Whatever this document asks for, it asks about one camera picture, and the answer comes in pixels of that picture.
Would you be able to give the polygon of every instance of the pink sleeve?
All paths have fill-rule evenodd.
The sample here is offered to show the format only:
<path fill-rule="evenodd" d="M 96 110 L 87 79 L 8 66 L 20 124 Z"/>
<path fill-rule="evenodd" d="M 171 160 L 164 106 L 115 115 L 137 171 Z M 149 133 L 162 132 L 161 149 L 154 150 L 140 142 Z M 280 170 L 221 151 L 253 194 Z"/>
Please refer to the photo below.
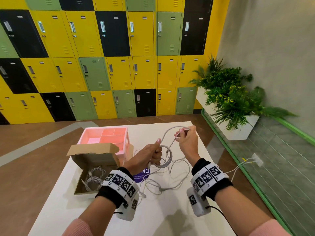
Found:
<path fill-rule="evenodd" d="M 249 236 L 291 236 L 285 231 L 275 219 L 271 219 L 257 229 L 255 229 Z"/>
<path fill-rule="evenodd" d="M 71 222 L 62 236 L 93 236 L 89 225 L 82 219 L 75 219 Z"/>

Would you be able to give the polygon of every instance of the cardboard box lid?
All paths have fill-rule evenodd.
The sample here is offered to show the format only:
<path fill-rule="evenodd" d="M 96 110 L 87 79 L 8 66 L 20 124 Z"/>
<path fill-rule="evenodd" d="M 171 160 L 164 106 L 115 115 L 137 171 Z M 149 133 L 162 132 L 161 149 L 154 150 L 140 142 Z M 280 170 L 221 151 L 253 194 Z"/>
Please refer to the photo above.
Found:
<path fill-rule="evenodd" d="M 119 147 L 112 143 L 94 143 L 72 145 L 67 153 L 72 160 L 81 168 L 89 169 L 97 166 L 120 167 L 116 154 Z"/>

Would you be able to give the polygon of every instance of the hand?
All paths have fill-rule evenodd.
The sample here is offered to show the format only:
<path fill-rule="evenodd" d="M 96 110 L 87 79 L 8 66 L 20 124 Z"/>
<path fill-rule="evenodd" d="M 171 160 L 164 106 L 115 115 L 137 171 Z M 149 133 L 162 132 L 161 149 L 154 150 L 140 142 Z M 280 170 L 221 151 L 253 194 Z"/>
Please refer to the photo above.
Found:
<path fill-rule="evenodd" d="M 174 135 L 175 137 L 180 135 L 180 138 L 175 140 L 179 142 L 179 147 L 189 163 L 194 166 L 200 159 L 198 154 L 198 136 L 196 134 L 196 126 L 188 127 L 190 130 L 185 134 L 184 128 L 180 129 Z"/>
<path fill-rule="evenodd" d="M 162 148 L 160 147 L 161 139 L 154 144 L 146 145 L 129 161 L 125 162 L 123 167 L 129 170 L 130 174 L 136 175 L 148 167 L 148 163 L 160 165 Z"/>

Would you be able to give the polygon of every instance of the floor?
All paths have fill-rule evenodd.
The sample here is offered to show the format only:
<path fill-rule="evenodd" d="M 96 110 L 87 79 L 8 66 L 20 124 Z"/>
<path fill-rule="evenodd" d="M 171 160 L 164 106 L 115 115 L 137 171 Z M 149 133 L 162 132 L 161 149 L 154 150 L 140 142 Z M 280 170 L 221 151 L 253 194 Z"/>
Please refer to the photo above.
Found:
<path fill-rule="evenodd" d="M 68 161 L 69 147 L 78 142 L 82 127 L 179 121 L 191 121 L 197 127 L 200 139 L 223 171 L 237 166 L 200 114 L 0 126 L 0 235 L 28 235 Z M 273 217 L 241 170 L 233 183 Z"/>

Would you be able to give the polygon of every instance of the purple sticker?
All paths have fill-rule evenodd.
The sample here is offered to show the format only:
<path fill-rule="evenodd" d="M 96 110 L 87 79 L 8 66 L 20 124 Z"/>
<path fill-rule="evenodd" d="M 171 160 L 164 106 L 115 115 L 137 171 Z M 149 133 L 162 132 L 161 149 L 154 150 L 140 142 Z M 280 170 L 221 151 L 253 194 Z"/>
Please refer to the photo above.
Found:
<path fill-rule="evenodd" d="M 145 176 L 145 175 L 147 175 L 147 176 L 145 176 L 144 178 L 146 179 L 146 178 L 148 178 L 149 177 L 149 173 L 151 172 L 151 170 L 150 169 L 148 169 L 148 168 L 146 168 L 146 169 L 144 169 L 143 171 L 141 171 L 139 174 L 136 174 L 136 175 L 134 175 L 134 180 L 135 180 L 135 182 L 136 183 L 140 183 L 142 180 L 143 180 L 143 177 Z"/>

